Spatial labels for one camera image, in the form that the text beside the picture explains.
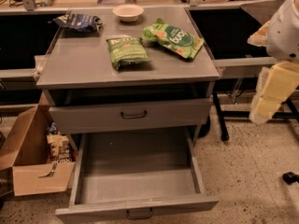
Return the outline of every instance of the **green chip bag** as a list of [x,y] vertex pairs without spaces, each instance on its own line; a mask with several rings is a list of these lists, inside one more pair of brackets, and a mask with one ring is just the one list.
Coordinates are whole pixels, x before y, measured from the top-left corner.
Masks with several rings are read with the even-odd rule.
[[117,37],[107,39],[110,58],[113,67],[118,70],[121,66],[150,61],[141,38]]
[[168,25],[162,19],[158,19],[151,26],[145,27],[142,38],[157,41],[161,46],[186,59],[193,59],[204,44],[203,38],[185,33],[177,27]]

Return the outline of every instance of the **white bowl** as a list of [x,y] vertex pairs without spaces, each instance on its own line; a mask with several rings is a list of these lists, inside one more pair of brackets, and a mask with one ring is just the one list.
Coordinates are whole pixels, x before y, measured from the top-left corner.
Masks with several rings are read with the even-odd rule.
[[113,8],[113,13],[124,22],[137,21],[144,11],[143,7],[135,4],[124,4]]

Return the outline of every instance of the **cabinet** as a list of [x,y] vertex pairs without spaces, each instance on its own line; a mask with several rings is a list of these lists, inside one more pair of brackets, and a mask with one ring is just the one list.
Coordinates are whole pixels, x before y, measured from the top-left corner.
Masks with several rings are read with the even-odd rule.
[[195,34],[184,7],[145,7],[134,23],[109,7],[72,12],[104,26],[85,36],[62,31],[37,82],[78,151],[70,204],[57,217],[74,224],[210,210],[218,198],[206,195],[193,153],[219,78],[206,49],[186,61],[145,42],[151,62],[116,71],[106,44],[110,35],[141,36],[159,17]]

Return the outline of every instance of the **gray tabletop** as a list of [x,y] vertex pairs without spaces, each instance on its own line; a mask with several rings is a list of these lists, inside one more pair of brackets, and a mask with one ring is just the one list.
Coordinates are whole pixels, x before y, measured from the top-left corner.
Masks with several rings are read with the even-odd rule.
[[219,78],[206,49],[201,48],[193,60],[185,60],[165,50],[158,43],[144,42],[151,58],[148,63],[133,65],[119,71],[111,64],[106,39],[112,35],[142,36],[144,27],[158,18],[196,35],[184,7],[144,7],[144,13],[133,23],[120,21],[112,7],[73,10],[98,16],[103,22],[99,34],[77,35],[63,31],[47,60],[37,82],[40,89],[75,89],[213,81]]

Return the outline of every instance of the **cardboard box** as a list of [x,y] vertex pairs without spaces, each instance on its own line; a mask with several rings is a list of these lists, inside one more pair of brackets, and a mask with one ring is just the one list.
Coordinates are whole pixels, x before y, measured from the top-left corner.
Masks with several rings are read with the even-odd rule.
[[[58,163],[52,177],[41,177],[53,167],[46,139],[50,120],[45,111],[45,106],[37,105],[20,113],[0,149],[0,196],[11,191],[22,196],[67,190],[74,162]],[[1,174],[7,178],[4,185]]]

